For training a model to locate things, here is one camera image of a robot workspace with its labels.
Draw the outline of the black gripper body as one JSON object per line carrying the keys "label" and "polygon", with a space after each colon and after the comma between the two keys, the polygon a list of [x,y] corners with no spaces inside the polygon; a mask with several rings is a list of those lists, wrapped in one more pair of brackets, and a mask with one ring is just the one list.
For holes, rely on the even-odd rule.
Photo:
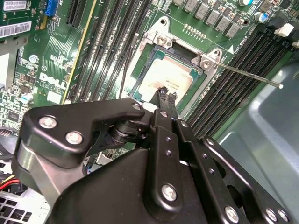
{"label": "black gripper body", "polygon": [[131,151],[69,186],[57,199],[49,224],[159,224],[143,203],[146,175],[182,182],[183,207],[171,224],[206,224],[207,218],[189,167],[162,154],[147,164],[147,149]]}

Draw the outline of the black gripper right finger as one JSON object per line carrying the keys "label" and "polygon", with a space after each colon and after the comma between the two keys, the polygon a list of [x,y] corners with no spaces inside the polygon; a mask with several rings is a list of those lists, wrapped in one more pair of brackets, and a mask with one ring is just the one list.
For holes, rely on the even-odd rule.
{"label": "black gripper right finger", "polygon": [[175,224],[292,224],[294,218],[213,138],[176,119],[184,206]]}

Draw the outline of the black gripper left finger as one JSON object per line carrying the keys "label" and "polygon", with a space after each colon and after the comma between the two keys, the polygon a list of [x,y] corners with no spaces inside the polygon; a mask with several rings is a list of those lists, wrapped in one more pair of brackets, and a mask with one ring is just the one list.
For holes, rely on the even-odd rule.
{"label": "black gripper left finger", "polygon": [[[50,204],[73,183],[138,149],[149,165],[162,154],[180,161],[174,96],[158,90],[150,112],[132,99],[33,108],[25,113],[14,153],[20,180]],[[183,207],[182,182],[146,175],[143,203],[152,216],[176,216]]]}

